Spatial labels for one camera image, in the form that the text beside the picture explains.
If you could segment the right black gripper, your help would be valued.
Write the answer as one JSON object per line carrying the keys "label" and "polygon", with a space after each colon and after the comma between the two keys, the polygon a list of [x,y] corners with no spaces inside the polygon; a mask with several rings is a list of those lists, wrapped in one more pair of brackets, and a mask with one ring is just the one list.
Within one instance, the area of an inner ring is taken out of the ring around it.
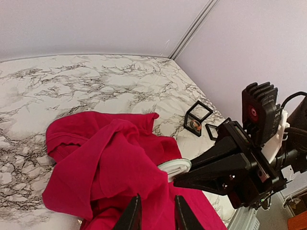
{"label": "right black gripper", "polygon": [[234,208],[259,208],[286,188],[286,179],[254,136],[237,121],[221,124],[218,142],[193,159],[190,172],[176,177],[174,186],[227,195]]}

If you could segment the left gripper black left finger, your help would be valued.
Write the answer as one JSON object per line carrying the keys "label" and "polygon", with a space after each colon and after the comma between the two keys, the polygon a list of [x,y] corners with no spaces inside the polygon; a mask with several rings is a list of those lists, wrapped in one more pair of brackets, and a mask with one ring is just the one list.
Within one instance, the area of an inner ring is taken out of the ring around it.
{"label": "left gripper black left finger", "polygon": [[141,230],[142,202],[139,194],[134,196],[112,230]]}

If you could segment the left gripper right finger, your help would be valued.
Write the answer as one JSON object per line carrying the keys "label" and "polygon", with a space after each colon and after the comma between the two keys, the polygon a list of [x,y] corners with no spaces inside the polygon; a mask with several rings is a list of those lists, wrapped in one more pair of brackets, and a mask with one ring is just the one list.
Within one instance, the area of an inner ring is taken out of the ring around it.
{"label": "left gripper right finger", "polygon": [[175,196],[175,229],[204,230],[183,196]]}

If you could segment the brown round brooch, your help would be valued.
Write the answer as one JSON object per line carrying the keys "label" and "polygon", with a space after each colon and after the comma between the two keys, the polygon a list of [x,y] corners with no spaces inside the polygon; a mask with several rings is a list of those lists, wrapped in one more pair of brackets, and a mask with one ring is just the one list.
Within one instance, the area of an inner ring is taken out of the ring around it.
{"label": "brown round brooch", "polygon": [[197,131],[200,131],[201,130],[201,123],[197,120],[191,120],[190,121],[190,126],[194,129],[194,130],[197,130]]}

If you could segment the red t-shirt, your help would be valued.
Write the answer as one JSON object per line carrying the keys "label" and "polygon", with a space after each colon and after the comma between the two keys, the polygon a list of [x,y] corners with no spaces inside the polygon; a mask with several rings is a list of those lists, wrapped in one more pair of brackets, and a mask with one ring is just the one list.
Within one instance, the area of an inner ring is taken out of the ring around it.
{"label": "red t-shirt", "polygon": [[42,194],[46,208],[83,219],[83,230],[110,230],[140,195],[142,229],[173,230],[181,195],[206,230],[224,230],[202,191],[174,187],[159,165],[181,159],[172,137],[157,136],[158,114],[82,112],[54,121],[46,132],[55,162]]}

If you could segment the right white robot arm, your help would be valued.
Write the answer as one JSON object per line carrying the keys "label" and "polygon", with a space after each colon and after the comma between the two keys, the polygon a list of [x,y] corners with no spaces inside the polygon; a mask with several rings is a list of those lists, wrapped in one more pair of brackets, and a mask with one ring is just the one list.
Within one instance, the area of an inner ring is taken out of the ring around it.
{"label": "right white robot arm", "polygon": [[307,102],[285,118],[275,90],[242,93],[243,124],[221,124],[213,147],[192,160],[191,170],[177,176],[174,186],[228,196],[234,208],[259,208],[285,189],[282,169],[307,170]]}

